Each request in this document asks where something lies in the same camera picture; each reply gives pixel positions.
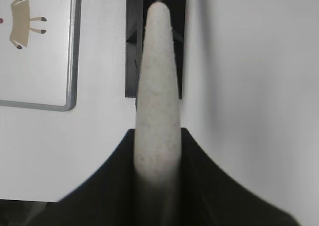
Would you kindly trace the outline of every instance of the white canvas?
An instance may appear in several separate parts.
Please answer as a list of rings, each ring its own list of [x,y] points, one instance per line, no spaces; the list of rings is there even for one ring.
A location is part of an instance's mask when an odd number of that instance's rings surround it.
[[[0,100],[63,106],[66,103],[71,0],[28,0],[30,27],[27,46],[10,41],[11,3],[0,0]]]

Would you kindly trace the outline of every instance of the white cone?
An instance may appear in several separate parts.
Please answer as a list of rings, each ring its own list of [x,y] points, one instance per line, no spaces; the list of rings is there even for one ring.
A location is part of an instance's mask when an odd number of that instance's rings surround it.
[[[134,146],[139,225],[171,225],[177,208],[181,135],[170,13],[148,11]]]

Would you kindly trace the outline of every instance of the white wall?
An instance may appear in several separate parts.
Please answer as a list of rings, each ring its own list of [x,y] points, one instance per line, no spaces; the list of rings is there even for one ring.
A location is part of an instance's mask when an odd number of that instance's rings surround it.
[[[183,124],[237,181],[317,226],[319,2],[207,2],[189,4]]]
[[[317,226],[319,2],[207,2],[189,1],[182,125],[234,179]],[[0,107],[0,198],[59,200],[134,127],[134,100],[123,97],[125,0],[82,9],[76,108]]]

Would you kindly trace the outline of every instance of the cartoon animal drawing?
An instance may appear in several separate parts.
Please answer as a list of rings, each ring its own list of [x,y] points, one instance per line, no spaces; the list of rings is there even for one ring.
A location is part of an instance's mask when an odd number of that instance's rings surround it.
[[[23,45],[26,47],[29,41],[29,31],[44,34],[46,30],[35,29],[30,27],[31,21],[46,22],[45,17],[30,18],[30,5],[29,0],[15,0],[11,4],[13,24],[10,35],[11,43],[17,48],[22,49]]]

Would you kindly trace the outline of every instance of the rounded cone shape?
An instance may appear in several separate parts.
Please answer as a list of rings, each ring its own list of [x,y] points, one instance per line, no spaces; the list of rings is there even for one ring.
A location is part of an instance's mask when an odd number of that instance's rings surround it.
[[[134,146],[138,225],[175,225],[181,156],[179,97],[170,13],[148,11]]]

